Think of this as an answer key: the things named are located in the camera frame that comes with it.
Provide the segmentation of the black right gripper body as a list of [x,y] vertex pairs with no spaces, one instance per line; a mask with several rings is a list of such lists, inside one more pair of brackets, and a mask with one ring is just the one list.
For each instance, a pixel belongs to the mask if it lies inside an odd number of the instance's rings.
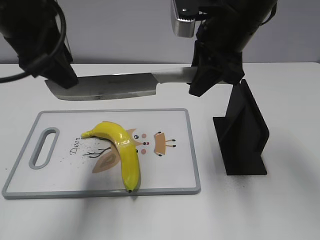
[[205,70],[217,70],[227,74],[243,75],[243,53],[232,50],[221,50],[196,40],[192,67],[196,67],[196,74]]

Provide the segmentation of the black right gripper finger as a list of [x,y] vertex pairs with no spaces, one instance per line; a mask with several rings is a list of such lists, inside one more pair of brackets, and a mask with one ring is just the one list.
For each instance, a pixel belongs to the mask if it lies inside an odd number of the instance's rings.
[[223,70],[217,67],[198,66],[192,82],[189,84],[190,95],[201,97],[211,87],[220,82]]
[[235,70],[235,71],[230,70],[230,71],[226,71],[223,74],[222,81],[224,83],[236,86],[240,83],[240,81],[243,79],[244,76],[245,76],[245,73],[243,70]]

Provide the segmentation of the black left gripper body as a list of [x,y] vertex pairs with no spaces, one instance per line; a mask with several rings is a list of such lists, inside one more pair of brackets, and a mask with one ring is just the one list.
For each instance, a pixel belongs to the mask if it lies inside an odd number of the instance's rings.
[[32,77],[44,77],[64,89],[74,87],[79,83],[78,77],[71,67],[71,55],[65,46],[57,53],[44,60],[54,49],[53,44],[44,43],[37,45],[31,50],[18,54],[18,64]]

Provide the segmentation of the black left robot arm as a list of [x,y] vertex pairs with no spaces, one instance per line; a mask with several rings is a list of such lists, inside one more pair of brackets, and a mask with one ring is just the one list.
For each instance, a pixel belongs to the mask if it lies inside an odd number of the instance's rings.
[[18,57],[21,73],[1,77],[1,83],[41,76],[64,89],[78,84],[65,40],[67,21],[55,0],[2,0],[0,33]]

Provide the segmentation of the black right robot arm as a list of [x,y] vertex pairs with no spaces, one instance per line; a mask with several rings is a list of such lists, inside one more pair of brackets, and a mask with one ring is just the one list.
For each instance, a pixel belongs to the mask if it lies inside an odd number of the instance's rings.
[[208,17],[198,27],[192,66],[195,75],[189,94],[200,97],[219,82],[240,83],[243,50],[259,27],[277,12],[275,0],[219,0],[200,9]]

